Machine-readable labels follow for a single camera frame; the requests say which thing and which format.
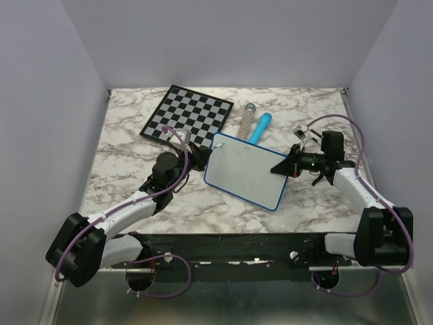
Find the green white marker pen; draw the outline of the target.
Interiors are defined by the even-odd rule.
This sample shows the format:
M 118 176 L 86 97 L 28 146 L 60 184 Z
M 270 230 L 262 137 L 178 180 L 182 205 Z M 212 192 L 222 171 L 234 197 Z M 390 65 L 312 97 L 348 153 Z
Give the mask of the green white marker pen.
M 224 145 L 224 143 L 219 143 L 219 144 L 217 144 L 217 145 L 211 147 L 211 149 L 212 149 L 212 150 L 216 150 L 216 149 L 221 148 L 223 145 Z

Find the blue framed whiteboard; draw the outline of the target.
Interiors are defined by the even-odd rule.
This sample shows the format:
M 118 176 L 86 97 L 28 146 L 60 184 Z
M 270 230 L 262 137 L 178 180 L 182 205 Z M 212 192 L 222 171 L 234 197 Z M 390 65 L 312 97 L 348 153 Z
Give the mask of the blue framed whiteboard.
M 270 169 L 285 156 L 221 132 L 214 134 L 212 147 L 219 143 L 224 145 L 210 155 L 204 172 L 205 183 L 268 211 L 276 211 L 288 178 L 272 174 Z

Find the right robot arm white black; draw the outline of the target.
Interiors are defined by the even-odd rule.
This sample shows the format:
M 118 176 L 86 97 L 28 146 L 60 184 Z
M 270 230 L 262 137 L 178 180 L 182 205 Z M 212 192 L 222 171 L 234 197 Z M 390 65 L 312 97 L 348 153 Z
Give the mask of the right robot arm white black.
M 344 136 L 338 131 L 324 131 L 321 153 L 308 153 L 300 144 L 291 147 L 284 160 L 271 168 L 276 175 L 297 178 L 312 171 L 338 189 L 361 218 L 354 234 L 326 234 L 324 242 L 311 249 L 313 261 L 327 265 L 336 255 L 354 259 L 362 266 L 406 265 L 410 261 L 408 240 L 413 229 L 413 215 L 380 197 L 359 175 L 355 163 L 344 158 Z

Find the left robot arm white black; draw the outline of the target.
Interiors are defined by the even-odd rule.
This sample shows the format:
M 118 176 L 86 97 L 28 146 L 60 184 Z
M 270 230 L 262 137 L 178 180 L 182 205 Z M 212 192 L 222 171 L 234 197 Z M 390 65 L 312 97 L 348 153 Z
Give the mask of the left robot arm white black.
M 129 261 L 145 266 L 150 251 L 135 235 L 122 237 L 134 223 L 163 211 L 192 170 L 203 171 L 212 154 L 210 148 L 192 144 L 177 153 L 163 152 L 152 174 L 126 200 L 110 209 L 89 215 L 69 215 L 49 247 L 45 259 L 55 269 L 58 282 L 83 286 L 107 265 Z

